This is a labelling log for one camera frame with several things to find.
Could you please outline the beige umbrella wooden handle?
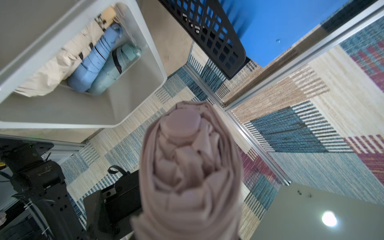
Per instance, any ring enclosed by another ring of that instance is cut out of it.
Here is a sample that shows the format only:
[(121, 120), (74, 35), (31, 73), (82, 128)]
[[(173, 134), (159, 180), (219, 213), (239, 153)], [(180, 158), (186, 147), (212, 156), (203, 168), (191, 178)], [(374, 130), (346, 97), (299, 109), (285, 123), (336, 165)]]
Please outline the beige umbrella wooden handle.
[(25, 97), (45, 96), (67, 79), (114, 22), (115, 6), (107, 7), (14, 92)]

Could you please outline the pale pink umbrella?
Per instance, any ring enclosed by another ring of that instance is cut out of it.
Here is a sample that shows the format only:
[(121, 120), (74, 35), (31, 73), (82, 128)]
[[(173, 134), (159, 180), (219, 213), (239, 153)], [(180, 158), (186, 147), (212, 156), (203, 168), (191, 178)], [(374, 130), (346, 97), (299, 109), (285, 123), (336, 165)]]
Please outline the pale pink umbrella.
[(147, 129), (139, 161), (137, 240), (237, 240), (243, 162), (208, 102), (179, 102)]

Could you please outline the light blue umbrella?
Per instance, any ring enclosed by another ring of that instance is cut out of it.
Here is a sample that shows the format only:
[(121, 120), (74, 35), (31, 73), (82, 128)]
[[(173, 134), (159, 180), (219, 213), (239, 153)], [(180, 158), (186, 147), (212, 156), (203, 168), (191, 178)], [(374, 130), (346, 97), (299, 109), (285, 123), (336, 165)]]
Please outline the light blue umbrella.
[(120, 24), (114, 23), (105, 31), (97, 41), (87, 57), (68, 78), (68, 85), (77, 92), (86, 92), (99, 75), (105, 65), (109, 54), (116, 45), (116, 41), (122, 36), (123, 30)]

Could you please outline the mint green umbrella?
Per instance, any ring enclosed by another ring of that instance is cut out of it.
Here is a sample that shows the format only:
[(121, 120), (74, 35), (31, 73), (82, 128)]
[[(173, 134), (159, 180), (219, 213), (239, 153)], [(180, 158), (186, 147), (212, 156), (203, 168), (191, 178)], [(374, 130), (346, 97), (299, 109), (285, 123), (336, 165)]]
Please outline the mint green umbrella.
[(114, 49), (98, 76), (87, 90), (93, 96), (101, 95), (142, 55), (142, 50), (136, 45), (125, 43)]

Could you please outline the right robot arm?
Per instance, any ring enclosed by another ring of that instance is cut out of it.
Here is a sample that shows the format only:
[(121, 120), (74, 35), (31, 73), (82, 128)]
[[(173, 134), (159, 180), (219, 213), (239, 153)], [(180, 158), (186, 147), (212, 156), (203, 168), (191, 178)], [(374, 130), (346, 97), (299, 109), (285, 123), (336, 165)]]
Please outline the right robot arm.
[(5, 178), (16, 198), (37, 208), (52, 240), (120, 240), (132, 232), (130, 220), (142, 212), (139, 173), (113, 165), (121, 174), (112, 185), (85, 197), (87, 222), (82, 225), (71, 205), (65, 176), (50, 160), (53, 143), (1, 136), (1, 161), (11, 170)]

